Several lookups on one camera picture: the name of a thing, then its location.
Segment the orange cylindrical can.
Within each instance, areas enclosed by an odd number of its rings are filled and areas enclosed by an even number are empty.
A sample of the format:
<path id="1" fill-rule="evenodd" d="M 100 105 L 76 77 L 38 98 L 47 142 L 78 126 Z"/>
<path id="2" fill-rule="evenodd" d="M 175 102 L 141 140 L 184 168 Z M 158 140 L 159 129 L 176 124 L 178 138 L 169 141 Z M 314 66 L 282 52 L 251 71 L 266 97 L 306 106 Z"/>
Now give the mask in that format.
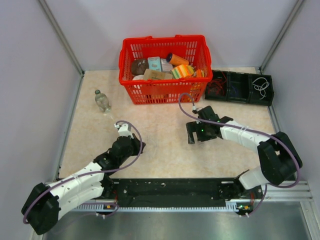
<path id="1" fill-rule="evenodd" d="M 187 59 L 173 54 L 172 52 L 167 55 L 166 61 L 173 66 L 189 65 L 189 61 Z"/>

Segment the clear plastic bottle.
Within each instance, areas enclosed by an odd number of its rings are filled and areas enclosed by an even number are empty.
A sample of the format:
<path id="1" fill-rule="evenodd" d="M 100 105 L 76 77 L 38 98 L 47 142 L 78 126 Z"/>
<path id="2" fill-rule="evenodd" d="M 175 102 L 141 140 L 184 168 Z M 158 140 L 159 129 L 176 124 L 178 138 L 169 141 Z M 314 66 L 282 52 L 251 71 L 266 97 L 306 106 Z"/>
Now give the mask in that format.
<path id="1" fill-rule="evenodd" d="M 95 90 L 95 102 L 100 109 L 101 112 L 103 113 L 108 113 L 111 111 L 111 105 L 109 102 L 108 97 L 102 93 L 99 89 Z"/>

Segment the striped yellow green sponge pack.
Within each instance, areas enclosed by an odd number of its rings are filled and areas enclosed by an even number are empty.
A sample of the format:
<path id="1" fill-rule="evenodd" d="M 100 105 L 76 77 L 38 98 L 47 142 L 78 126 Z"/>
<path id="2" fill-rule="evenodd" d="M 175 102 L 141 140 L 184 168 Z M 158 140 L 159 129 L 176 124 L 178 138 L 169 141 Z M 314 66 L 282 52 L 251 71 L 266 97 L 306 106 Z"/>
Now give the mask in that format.
<path id="1" fill-rule="evenodd" d="M 193 76 L 195 69 L 191 65 L 181 64 L 174 67 L 170 72 L 174 79 L 184 79 Z"/>

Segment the red plastic shopping basket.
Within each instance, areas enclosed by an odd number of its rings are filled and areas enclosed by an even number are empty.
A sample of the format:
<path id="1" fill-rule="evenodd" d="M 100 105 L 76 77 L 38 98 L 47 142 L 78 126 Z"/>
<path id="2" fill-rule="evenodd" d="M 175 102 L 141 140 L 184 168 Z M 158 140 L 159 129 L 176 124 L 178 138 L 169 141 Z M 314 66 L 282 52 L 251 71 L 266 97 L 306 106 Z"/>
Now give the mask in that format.
<path id="1" fill-rule="evenodd" d="M 136 105 L 197 102 L 213 77 L 203 35 L 126 38 L 119 55 L 119 83 Z"/>

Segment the white grey small box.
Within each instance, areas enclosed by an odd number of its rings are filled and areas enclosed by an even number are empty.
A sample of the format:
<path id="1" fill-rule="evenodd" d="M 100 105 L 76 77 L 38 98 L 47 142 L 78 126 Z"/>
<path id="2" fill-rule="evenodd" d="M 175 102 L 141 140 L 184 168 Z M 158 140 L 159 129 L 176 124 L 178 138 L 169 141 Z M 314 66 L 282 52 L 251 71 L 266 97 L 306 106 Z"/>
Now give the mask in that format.
<path id="1" fill-rule="evenodd" d="M 160 63 L 161 63 L 161 71 L 164 73 L 170 73 L 174 68 L 173 65 L 167 62 L 165 58 L 161 58 Z"/>

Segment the brown cardboard box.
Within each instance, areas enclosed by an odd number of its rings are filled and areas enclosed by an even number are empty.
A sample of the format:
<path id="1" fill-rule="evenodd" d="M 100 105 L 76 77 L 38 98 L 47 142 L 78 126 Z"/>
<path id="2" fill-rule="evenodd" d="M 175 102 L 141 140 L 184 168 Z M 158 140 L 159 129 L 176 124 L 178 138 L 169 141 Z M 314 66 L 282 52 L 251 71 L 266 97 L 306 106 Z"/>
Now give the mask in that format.
<path id="1" fill-rule="evenodd" d="M 170 73 L 146 69 L 143 75 L 143 80 L 172 80 L 173 75 Z"/>

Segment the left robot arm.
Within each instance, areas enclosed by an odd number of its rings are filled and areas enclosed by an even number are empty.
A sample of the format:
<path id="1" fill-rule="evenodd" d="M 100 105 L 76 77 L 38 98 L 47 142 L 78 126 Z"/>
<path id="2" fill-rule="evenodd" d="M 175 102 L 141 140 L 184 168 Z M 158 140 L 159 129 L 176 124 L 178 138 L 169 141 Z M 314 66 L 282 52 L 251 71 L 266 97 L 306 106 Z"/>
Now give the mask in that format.
<path id="1" fill-rule="evenodd" d="M 120 136 L 78 172 L 53 183 L 38 183 L 21 209 L 23 223 L 43 235 L 76 207 L 95 198 L 109 198 L 114 191 L 110 175 L 126 169 L 124 162 L 130 157 L 137 160 L 145 145 L 140 134 Z"/>

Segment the brown round bag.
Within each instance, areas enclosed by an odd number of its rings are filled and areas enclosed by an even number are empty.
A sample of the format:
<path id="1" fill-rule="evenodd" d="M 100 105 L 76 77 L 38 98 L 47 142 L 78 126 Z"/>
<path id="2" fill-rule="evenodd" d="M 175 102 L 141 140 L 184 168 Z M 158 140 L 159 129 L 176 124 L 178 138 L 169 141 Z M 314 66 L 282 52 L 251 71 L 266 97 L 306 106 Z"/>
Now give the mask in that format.
<path id="1" fill-rule="evenodd" d="M 130 71 L 132 75 L 138 76 L 138 75 L 144 75 L 146 69 L 149 68 L 149 63 L 146 58 L 139 58 L 132 62 L 130 66 Z"/>

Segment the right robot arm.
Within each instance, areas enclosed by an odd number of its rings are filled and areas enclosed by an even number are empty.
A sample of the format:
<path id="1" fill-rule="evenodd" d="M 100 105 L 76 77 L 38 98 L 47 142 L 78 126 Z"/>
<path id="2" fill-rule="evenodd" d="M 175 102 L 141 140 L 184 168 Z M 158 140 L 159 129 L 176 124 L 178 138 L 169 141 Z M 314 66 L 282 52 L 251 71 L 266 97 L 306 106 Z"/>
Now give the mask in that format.
<path id="1" fill-rule="evenodd" d="M 236 177 L 233 192 L 237 197 L 245 198 L 252 188 L 265 184 L 281 187 L 284 181 L 299 175 L 303 163 L 286 133 L 253 130 L 231 117 L 220 118 L 209 105 L 204 108 L 194 106 L 192 112 L 197 116 L 186 124 L 189 144 L 220 138 L 258 155 L 259 166 Z"/>

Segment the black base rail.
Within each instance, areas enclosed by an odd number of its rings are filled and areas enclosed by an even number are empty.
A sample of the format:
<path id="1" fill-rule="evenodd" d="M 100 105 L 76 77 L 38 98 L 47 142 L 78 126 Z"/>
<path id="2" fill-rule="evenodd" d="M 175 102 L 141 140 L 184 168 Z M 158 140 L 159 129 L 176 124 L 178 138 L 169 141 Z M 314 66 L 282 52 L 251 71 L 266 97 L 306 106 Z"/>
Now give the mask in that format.
<path id="1" fill-rule="evenodd" d="M 233 178 L 114 178 L 101 199 L 120 207 L 209 207 L 262 196 L 260 186 L 246 190 Z"/>

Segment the black three-compartment bin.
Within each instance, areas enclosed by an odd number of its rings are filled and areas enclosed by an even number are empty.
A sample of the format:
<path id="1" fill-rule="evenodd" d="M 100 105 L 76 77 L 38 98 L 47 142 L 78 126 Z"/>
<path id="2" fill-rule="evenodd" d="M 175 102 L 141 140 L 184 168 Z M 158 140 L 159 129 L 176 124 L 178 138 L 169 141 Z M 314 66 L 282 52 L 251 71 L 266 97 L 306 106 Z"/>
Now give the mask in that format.
<path id="1" fill-rule="evenodd" d="M 204 98 L 211 101 L 271 106 L 274 99 L 270 75 L 213 70 Z"/>

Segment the teal small box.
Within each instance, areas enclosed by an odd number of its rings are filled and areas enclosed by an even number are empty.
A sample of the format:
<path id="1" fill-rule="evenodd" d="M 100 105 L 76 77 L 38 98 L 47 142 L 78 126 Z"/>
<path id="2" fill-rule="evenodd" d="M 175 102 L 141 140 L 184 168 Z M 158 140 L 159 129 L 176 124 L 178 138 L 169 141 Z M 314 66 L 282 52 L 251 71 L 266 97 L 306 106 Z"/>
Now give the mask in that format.
<path id="1" fill-rule="evenodd" d="M 161 58 L 159 56 L 154 56 L 154 57 L 148 57 L 148 67 L 150 70 L 162 71 L 162 64 L 161 64 Z"/>

